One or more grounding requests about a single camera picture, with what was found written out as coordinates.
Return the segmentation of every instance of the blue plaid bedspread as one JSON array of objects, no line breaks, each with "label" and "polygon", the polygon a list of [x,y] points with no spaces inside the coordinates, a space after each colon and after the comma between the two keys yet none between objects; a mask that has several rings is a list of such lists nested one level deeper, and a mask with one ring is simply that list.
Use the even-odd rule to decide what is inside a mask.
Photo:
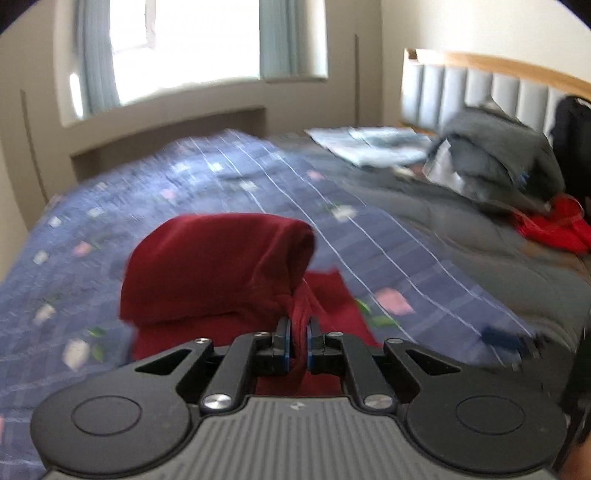
[{"label": "blue plaid bedspread", "polygon": [[413,228],[364,204],[304,158],[234,131],[186,138],[59,197],[0,286],[0,478],[43,473],[28,423],[49,394],[128,360],[118,319],[127,258],[181,213],[267,212],[316,233],[311,268],[337,267],[377,340],[400,336],[460,361],[514,359],[485,326],[528,331]]}]

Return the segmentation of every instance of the red cloth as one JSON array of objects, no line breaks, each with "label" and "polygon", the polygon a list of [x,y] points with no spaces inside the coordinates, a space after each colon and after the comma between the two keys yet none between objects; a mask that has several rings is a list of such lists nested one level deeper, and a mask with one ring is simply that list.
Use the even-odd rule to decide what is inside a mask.
[{"label": "red cloth", "polygon": [[553,200],[548,216],[515,214],[515,228],[524,237],[549,247],[586,254],[591,248],[591,226],[583,220],[576,199],[560,196]]},{"label": "red cloth", "polygon": [[138,329],[135,359],[194,338],[228,345],[239,335],[292,321],[295,362],[257,393],[332,395],[339,381],[306,373],[306,327],[339,330],[376,345],[337,271],[306,272],[314,233],[299,220],[258,213],[183,215],[148,235],[129,259],[121,318]]}]

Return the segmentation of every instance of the red garment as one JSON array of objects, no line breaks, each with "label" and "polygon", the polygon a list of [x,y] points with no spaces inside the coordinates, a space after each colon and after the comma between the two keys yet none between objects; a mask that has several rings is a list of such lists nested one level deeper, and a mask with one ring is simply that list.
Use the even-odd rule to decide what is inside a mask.
[{"label": "red garment", "polygon": [[553,200],[548,216],[515,214],[515,228],[526,238],[550,247],[586,254],[591,248],[591,226],[583,220],[576,199],[565,195]]},{"label": "red garment", "polygon": [[275,330],[287,315],[292,370],[259,379],[257,393],[338,394],[336,377],[306,373],[309,317],[319,318],[322,331],[376,343],[337,271],[304,276],[313,252],[314,233],[299,220],[258,213],[169,220],[137,246],[125,274],[121,318],[138,328],[134,358],[198,337],[228,345],[244,333]]}]

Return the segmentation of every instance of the black backpack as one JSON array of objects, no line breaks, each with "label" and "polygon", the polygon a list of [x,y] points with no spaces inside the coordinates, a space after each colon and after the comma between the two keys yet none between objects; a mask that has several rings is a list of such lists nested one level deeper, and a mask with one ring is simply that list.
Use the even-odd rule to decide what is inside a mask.
[{"label": "black backpack", "polygon": [[566,193],[575,197],[591,219],[591,103],[567,96],[556,107],[552,130],[554,155],[566,184]]}]

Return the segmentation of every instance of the silver screw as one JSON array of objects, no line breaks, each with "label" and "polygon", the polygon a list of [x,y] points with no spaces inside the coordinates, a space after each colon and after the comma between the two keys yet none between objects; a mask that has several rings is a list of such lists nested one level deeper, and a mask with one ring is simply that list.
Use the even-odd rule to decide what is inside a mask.
[{"label": "silver screw", "polygon": [[390,408],[392,405],[394,405],[394,400],[392,397],[378,393],[365,397],[363,399],[363,403],[366,407],[372,408],[374,410],[385,410],[386,408]]},{"label": "silver screw", "polygon": [[203,406],[211,410],[223,410],[232,403],[232,397],[225,393],[214,393],[203,399]]}]

